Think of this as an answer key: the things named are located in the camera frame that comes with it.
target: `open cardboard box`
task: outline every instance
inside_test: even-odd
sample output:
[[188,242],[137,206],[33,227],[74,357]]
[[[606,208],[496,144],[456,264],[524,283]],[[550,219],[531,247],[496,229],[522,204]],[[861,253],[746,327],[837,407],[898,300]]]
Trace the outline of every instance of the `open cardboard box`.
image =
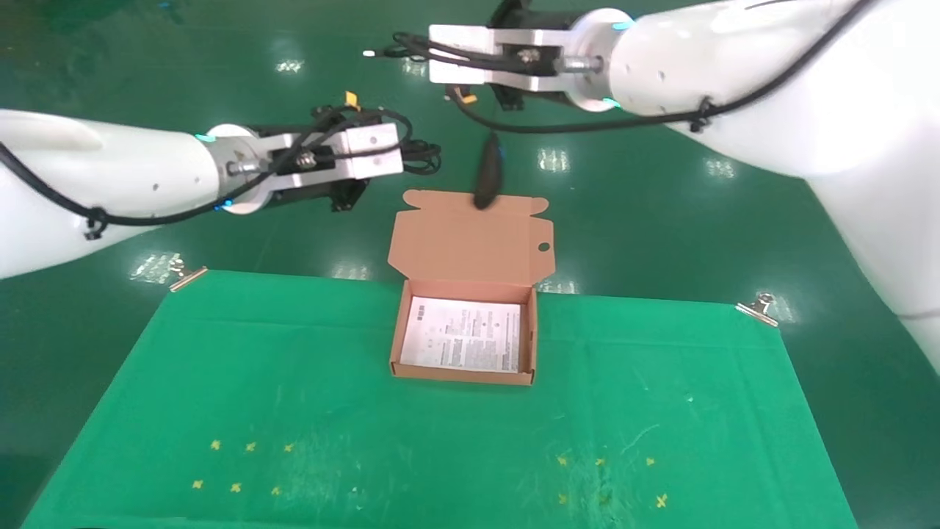
[[[396,377],[527,386],[535,377],[539,314],[532,285],[555,272],[554,227],[534,218],[548,200],[499,196],[477,210],[469,193],[410,189],[418,209],[399,212],[388,262],[408,279],[392,341]],[[465,371],[401,363],[412,298],[438,297],[522,305],[519,373]]]

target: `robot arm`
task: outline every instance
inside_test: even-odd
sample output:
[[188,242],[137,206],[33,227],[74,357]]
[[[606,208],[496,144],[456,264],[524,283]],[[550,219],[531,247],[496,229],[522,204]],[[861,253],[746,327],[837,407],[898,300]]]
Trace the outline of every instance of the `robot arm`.
[[[407,120],[367,114],[326,108],[313,127],[224,124],[193,136],[0,110],[0,279],[213,209],[247,215],[325,197],[346,211],[369,179],[415,170],[402,149],[425,158],[420,172],[436,171],[439,148],[415,153]],[[380,114],[403,122],[403,140]]]
[[[430,27],[426,47],[445,57],[431,61],[431,81],[449,85],[464,114],[529,134],[662,123],[805,179],[940,371],[940,73],[926,65],[940,49],[940,3],[732,0],[636,21],[617,9],[552,14],[528,4],[506,0],[486,26]],[[463,66],[462,50],[480,66]],[[504,110],[542,97],[637,118],[506,125],[462,102],[473,85],[489,85]]]

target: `cable tie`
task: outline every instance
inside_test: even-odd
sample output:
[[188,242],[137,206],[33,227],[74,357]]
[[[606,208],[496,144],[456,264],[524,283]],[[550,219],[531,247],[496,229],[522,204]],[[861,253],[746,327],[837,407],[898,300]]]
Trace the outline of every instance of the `cable tie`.
[[693,120],[689,121],[689,130],[694,134],[700,134],[705,127],[712,124],[712,111],[715,109],[714,104],[712,103],[712,98],[705,96],[702,98],[701,103],[698,104],[697,115]]
[[108,214],[100,207],[93,207],[88,210],[86,225],[88,231],[85,233],[86,241],[97,241],[102,238],[102,232],[108,227]]

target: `box flap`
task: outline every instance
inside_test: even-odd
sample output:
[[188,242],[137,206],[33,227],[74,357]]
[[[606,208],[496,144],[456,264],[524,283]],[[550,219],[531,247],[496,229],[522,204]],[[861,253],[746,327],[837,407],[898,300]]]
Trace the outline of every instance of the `box flap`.
[[534,218],[548,200],[500,195],[479,211],[470,193],[409,189],[420,208],[395,218],[388,263],[412,280],[527,286],[555,272],[551,220]]

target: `green cloth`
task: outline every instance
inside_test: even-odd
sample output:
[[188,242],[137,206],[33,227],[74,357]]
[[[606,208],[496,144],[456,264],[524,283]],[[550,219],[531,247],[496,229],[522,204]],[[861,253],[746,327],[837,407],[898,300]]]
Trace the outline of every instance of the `green cloth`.
[[522,388],[393,378],[399,300],[167,296],[24,527],[855,527],[779,332],[731,306],[540,294]]

